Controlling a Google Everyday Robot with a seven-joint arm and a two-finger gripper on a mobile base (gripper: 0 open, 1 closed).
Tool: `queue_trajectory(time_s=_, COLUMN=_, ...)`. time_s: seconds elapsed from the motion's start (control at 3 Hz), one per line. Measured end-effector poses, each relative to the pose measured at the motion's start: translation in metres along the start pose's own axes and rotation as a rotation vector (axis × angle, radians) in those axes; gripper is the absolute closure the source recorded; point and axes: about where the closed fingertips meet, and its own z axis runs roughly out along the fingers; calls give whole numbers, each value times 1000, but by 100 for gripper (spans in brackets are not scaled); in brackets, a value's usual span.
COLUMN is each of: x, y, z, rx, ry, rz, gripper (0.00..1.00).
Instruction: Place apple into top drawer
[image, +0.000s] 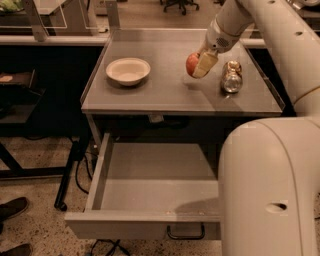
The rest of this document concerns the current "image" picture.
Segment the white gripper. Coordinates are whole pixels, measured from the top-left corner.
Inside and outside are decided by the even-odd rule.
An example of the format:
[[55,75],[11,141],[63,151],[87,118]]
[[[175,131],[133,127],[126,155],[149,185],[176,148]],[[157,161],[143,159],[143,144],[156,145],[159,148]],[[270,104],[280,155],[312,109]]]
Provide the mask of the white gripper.
[[222,22],[215,18],[209,25],[201,50],[198,51],[199,60],[192,76],[200,79],[207,75],[218,62],[218,54],[233,48],[238,42],[241,30],[237,24]]

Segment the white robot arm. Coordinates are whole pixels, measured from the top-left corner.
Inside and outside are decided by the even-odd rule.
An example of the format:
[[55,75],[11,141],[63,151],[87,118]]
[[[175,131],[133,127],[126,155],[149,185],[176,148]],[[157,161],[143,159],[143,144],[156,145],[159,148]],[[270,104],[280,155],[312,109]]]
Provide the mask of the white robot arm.
[[296,112],[245,123],[219,159],[223,256],[318,256],[320,40],[287,0],[226,0],[203,50],[225,52],[255,23]]

